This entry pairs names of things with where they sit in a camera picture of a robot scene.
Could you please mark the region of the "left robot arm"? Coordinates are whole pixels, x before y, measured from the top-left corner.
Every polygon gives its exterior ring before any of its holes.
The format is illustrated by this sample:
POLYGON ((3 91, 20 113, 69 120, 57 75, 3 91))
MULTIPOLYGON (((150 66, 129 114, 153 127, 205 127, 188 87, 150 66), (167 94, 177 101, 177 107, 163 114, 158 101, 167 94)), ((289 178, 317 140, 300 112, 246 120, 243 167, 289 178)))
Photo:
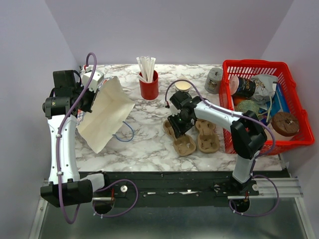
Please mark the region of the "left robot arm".
POLYGON ((41 187, 40 194, 57 208, 61 204, 89 203, 93 192, 104 197, 111 189, 102 173, 81 178, 77 169, 75 131, 78 111, 91 113, 104 74, 89 71, 79 82, 75 80, 77 75, 75 70, 53 72, 54 88, 42 105, 51 136, 51 169, 48 185, 41 187))

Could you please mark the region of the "checkered paper takeout bag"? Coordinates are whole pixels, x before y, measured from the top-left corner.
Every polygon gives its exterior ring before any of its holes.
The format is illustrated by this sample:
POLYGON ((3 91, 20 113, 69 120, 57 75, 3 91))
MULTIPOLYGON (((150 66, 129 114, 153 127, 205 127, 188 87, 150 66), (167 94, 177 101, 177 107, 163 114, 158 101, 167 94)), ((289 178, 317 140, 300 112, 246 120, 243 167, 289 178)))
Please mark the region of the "checkered paper takeout bag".
POLYGON ((122 89, 119 78, 108 78, 99 87, 92 112, 78 113, 77 130, 88 146, 99 153, 123 125, 134 105, 122 89))

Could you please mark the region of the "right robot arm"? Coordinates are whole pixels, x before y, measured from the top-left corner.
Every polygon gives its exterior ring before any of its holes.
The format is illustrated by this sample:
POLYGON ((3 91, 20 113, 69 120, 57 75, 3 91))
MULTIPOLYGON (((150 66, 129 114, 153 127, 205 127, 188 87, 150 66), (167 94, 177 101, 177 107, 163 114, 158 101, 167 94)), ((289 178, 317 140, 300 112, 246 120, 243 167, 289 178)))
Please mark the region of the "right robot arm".
POLYGON ((185 134, 200 119, 214 123, 231 133, 237 160, 228 187, 235 195, 245 192, 247 184, 252 179, 251 172, 255 159, 267 141, 264 125, 256 114, 252 111, 233 112, 200 96, 193 98, 189 93, 182 91, 174 93, 169 100, 179 110, 167 118, 176 137, 185 134))

